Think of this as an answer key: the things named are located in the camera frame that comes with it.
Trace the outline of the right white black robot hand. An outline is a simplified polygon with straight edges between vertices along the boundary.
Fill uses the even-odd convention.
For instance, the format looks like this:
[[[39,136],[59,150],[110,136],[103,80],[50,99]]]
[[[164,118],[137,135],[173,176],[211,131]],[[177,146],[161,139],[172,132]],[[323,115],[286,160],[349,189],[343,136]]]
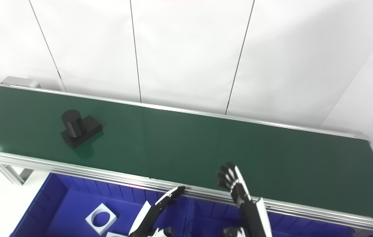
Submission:
[[[224,237],[271,237],[272,228],[264,199],[253,199],[237,165],[227,161],[220,165],[218,185],[230,192],[239,208],[241,227],[223,229]]]

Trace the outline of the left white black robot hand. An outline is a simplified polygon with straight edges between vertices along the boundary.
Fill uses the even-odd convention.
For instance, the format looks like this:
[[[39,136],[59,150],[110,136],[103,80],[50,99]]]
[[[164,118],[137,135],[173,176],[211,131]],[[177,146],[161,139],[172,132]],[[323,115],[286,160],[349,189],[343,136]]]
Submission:
[[[175,235],[175,229],[173,227],[153,228],[153,226],[167,206],[177,203],[176,199],[180,198],[185,193],[185,189],[185,186],[178,186],[169,190],[162,195],[154,205],[146,201],[135,218],[128,236],[173,237]]]

